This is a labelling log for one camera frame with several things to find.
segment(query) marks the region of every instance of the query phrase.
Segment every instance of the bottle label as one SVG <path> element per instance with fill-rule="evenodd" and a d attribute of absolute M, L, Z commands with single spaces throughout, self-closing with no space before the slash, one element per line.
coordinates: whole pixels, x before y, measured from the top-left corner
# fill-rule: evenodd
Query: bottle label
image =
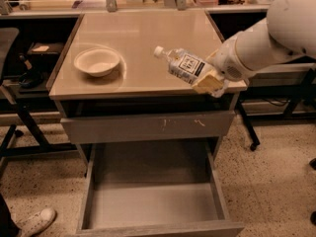
<path fill-rule="evenodd" d="M 193 84 L 202 72 L 205 63 L 193 55 L 184 54 L 170 64 L 169 72 L 189 84 Z"/>

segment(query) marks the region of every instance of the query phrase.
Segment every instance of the drawer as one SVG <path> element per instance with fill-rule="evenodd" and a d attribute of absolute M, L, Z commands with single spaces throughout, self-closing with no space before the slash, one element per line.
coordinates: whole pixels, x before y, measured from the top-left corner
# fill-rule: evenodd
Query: drawer
<path fill-rule="evenodd" d="M 197 138 L 225 135 L 233 111 L 63 118 L 71 143 Z"/>
<path fill-rule="evenodd" d="M 204 139 L 96 144 L 74 236 L 232 237 Z"/>

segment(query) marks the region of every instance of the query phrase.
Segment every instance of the shoe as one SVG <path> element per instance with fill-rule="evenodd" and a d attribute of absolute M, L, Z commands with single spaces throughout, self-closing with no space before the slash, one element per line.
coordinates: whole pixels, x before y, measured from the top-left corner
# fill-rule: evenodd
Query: shoe
<path fill-rule="evenodd" d="M 17 226 L 21 229 L 21 237 L 31 237 L 37 233 L 43 232 L 56 217 L 56 211 L 53 208 L 45 208 L 44 210 L 34 214 L 27 220 L 21 220 Z"/>

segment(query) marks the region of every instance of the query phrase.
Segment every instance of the drawer front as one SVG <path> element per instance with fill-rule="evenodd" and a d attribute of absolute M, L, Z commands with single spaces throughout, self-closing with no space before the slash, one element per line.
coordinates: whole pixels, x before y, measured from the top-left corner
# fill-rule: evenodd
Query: drawer front
<path fill-rule="evenodd" d="M 63 118 L 71 143 L 102 143 L 225 135 L 234 112 Z"/>

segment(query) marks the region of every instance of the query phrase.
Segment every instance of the scratch mark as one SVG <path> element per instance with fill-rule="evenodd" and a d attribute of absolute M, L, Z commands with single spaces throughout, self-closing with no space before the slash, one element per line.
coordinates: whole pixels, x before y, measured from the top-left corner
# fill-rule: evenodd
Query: scratch mark
<path fill-rule="evenodd" d="M 205 124 L 202 123 L 199 119 L 195 119 L 195 122 L 198 122 L 201 126 L 205 126 Z"/>

